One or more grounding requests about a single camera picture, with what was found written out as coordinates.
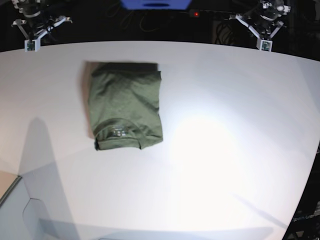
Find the green t-shirt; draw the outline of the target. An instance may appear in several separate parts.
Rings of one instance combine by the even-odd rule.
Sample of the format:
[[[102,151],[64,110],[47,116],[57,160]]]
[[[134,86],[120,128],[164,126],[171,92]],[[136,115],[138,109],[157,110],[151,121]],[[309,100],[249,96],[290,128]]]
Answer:
[[[98,63],[88,90],[89,124],[97,151],[142,150],[163,141],[161,81],[156,63]]]

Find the black power strip red light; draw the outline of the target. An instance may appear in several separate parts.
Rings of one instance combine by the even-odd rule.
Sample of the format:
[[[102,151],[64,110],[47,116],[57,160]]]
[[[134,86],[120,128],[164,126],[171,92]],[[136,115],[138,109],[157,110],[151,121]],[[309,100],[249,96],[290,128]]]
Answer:
[[[214,21],[228,21],[235,19],[238,13],[228,11],[190,9],[188,11],[188,14],[191,18],[210,19]]]

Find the blue box at top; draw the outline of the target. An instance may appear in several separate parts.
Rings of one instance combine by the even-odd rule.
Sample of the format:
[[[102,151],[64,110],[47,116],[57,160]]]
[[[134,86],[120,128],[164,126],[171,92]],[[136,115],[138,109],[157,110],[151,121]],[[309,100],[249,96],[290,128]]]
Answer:
[[[185,10],[191,0],[121,0],[128,10]]]

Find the grey panel at corner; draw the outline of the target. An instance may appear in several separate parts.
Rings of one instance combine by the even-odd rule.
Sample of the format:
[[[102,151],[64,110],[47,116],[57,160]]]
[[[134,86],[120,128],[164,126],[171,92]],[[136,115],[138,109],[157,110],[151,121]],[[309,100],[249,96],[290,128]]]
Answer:
[[[22,177],[17,177],[0,199],[2,240],[44,240],[46,234]]]

